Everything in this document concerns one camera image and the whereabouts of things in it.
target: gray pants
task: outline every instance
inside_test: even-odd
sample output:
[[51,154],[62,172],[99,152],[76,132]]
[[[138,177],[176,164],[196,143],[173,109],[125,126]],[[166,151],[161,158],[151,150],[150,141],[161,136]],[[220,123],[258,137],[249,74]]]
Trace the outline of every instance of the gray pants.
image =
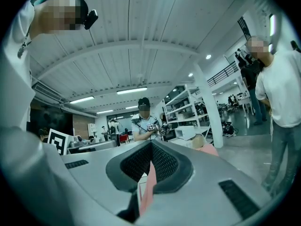
[[270,191],[279,172],[287,145],[287,165],[282,182],[276,187],[275,193],[286,190],[293,182],[294,175],[300,165],[301,124],[292,128],[283,128],[273,121],[272,162],[269,173],[262,186]]
[[255,95],[255,89],[249,90],[252,106],[255,109],[256,121],[262,123],[262,120],[267,119],[267,111],[263,103],[258,101]]

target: gray floor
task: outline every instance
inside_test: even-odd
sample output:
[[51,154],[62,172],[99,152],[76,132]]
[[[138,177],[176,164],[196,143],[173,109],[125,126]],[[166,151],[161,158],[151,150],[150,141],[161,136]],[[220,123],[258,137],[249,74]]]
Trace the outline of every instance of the gray floor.
[[[255,116],[249,113],[245,117],[242,109],[224,114],[222,120],[231,121],[238,133],[236,137],[223,137],[224,146],[217,149],[219,156],[260,184],[266,177],[271,163],[270,120],[254,126]],[[287,152],[276,183],[284,176],[286,161]]]

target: pink object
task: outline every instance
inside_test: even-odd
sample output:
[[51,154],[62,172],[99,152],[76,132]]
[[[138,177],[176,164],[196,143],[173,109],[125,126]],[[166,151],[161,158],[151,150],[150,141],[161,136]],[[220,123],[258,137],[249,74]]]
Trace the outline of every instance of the pink object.
[[[198,148],[196,150],[218,156],[217,150],[212,144],[204,145],[203,147]],[[152,164],[152,162],[150,162],[150,164],[151,164],[150,172],[147,177],[146,188],[145,188],[143,197],[141,199],[141,204],[140,204],[140,208],[139,208],[140,216],[146,211],[147,207],[152,203],[153,188],[157,184],[155,167]]]

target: ceiling light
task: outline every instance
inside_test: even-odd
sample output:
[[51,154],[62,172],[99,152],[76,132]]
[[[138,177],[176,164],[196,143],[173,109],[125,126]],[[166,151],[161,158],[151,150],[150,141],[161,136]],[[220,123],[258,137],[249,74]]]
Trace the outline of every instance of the ceiling light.
[[107,113],[107,112],[112,112],[113,110],[109,110],[109,111],[100,111],[100,112],[97,112],[96,114],[102,114],[102,113]]
[[83,101],[86,101],[86,100],[92,100],[94,99],[94,96],[90,96],[90,97],[87,97],[87,98],[82,98],[80,100],[74,100],[74,101],[71,101],[70,104],[76,104],[76,103],[79,103],[79,102],[83,102]]
[[122,95],[122,94],[127,94],[127,93],[132,93],[132,92],[138,92],[138,91],[144,91],[144,90],[147,90],[147,87],[141,87],[141,88],[136,88],[136,89],[120,90],[120,91],[117,91],[117,95]]
[[126,109],[128,110],[128,109],[137,108],[137,107],[138,107],[138,106],[135,105],[135,106],[126,107]]
[[272,36],[275,33],[276,28],[276,17],[275,15],[272,15],[269,18],[269,35]]

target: desk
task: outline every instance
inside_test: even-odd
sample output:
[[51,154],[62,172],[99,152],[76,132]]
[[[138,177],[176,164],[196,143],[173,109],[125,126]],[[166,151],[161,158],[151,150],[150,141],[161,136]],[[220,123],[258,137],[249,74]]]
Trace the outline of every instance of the desk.
[[247,113],[249,113],[249,109],[247,107],[247,104],[250,104],[251,113],[252,113],[252,115],[254,115],[253,106],[252,106],[252,102],[251,102],[250,97],[245,97],[245,98],[239,100],[238,104],[243,106],[243,109],[244,109],[244,112],[245,112],[245,117],[246,117],[246,111],[247,111]]

